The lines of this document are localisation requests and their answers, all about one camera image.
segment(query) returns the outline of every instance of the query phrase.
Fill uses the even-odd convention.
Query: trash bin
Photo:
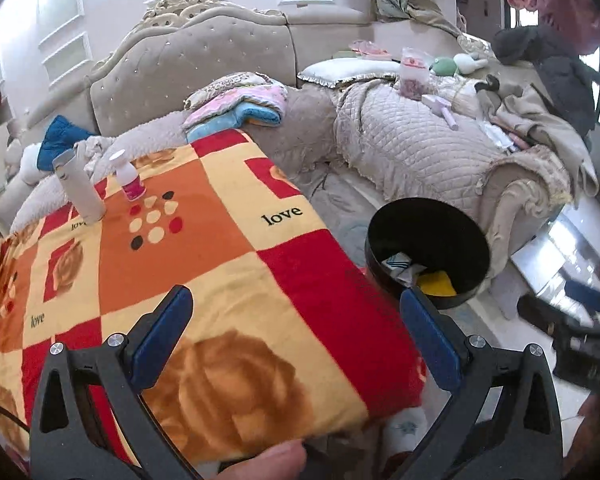
[[[444,270],[455,296],[428,296],[439,310],[472,298],[491,263],[489,245],[478,225],[459,209],[430,198],[403,198],[380,208],[366,234],[366,266],[376,283],[399,300],[404,285],[382,262],[403,252],[427,270]]]

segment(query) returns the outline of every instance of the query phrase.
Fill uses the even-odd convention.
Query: pink bottle label
[[[125,191],[126,198],[130,202],[140,198],[146,191],[146,188],[142,182],[140,182],[140,176],[136,176],[136,179],[133,182],[130,182],[126,186],[122,186],[122,189]]]

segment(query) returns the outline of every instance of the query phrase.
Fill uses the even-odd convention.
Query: blue gripper pad
[[[156,309],[157,319],[134,352],[129,383],[139,394],[155,385],[178,339],[193,314],[191,291],[182,286],[168,294]]]
[[[564,293],[568,298],[581,303],[590,314],[600,312],[600,290],[574,280],[566,280]]]
[[[452,394],[458,391],[462,383],[460,358],[410,288],[400,297],[400,317],[436,384]]]

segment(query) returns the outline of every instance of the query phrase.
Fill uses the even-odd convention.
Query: silver bolt
[[[125,337],[122,334],[111,334],[109,338],[107,338],[107,344],[109,346],[120,346],[124,340]]]
[[[531,343],[529,345],[529,351],[536,357],[540,357],[542,354],[544,354],[544,351],[542,351],[542,347],[540,345],[537,345],[536,343]]]
[[[487,342],[481,335],[471,335],[469,336],[469,344],[474,348],[484,348]]]
[[[51,355],[58,355],[62,350],[64,350],[64,345],[62,343],[53,343],[49,349],[49,353]]]

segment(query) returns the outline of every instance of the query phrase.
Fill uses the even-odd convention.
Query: black dot
[[[141,236],[137,236],[135,237],[133,240],[131,240],[131,248],[135,251],[137,251],[140,247],[142,247],[142,242],[144,240],[142,240]]]

